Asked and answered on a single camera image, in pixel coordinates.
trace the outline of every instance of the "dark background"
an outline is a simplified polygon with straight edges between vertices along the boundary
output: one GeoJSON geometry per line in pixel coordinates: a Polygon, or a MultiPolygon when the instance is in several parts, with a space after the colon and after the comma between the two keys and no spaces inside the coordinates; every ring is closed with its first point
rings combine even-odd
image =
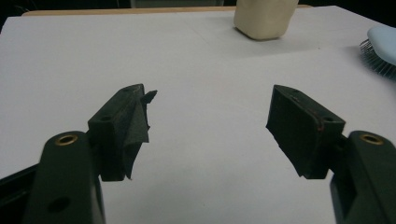
{"type": "MultiPolygon", "coordinates": [[[[235,6],[236,0],[224,0],[235,6]]],[[[312,7],[339,6],[359,15],[396,27],[396,0],[300,0],[312,7]]],[[[29,10],[93,9],[130,7],[129,0],[0,0],[0,31],[7,17],[20,16],[29,10]]]]}

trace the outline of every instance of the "beige container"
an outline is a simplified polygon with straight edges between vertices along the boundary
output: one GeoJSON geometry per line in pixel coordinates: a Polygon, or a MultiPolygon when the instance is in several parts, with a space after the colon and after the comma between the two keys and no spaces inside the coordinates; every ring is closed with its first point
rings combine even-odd
{"type": "Polygon", "coordinates": [[[297,4],[298,0],[238,0],[233,23],[252,39],[277,38],[286,33],[297,4]]]}

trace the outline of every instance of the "white brush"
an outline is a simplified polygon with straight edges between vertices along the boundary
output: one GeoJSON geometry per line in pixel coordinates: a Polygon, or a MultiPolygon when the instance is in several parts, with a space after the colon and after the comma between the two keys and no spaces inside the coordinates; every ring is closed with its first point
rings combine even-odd
{"type": "Polygon", "coordinates": [[[396,80],[396,28],[378,25],[367,36],[361,43],[363,60],[378,74],[396,80]]]}

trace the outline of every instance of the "white table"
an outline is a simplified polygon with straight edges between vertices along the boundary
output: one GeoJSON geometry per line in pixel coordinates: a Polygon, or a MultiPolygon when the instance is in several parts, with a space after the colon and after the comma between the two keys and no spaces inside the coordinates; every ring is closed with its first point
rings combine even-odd
{"type": "Polygon", "coordinates": [[[150,143],[133,181],[103,183],[107,223],[334,223],[329,182],[297,176],[265,129],[274,84],[305,92],[396,141],[396,84],[367,69],[375,21],[339,7],[296,10],[277,40],[233,28],[233,12],[10,18],[0,34],[0,177],[44,143],[144,83],[150,143]]]}

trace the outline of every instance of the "brass screw hole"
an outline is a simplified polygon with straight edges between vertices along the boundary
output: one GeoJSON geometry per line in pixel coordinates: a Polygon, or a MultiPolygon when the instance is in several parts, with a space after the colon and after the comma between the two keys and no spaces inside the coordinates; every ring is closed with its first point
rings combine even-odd
{"type": "Polygon", "coordinates": [[[60,147],[64,147],[73,144],[77,141],[78,137],[75,134],[68,134],[56,139],[55,144],[60,147]]]}
{"type": "Polygon", "coordinates": [[[363,140],[364,142],[373,144],[373,145],[378,145],[378,146],[384,144],[384,141],[382,141],[382,139],[380,137],[372,135],[372,134],[368,134],[368,133],[362,134],[361,140],[363,140]]]}

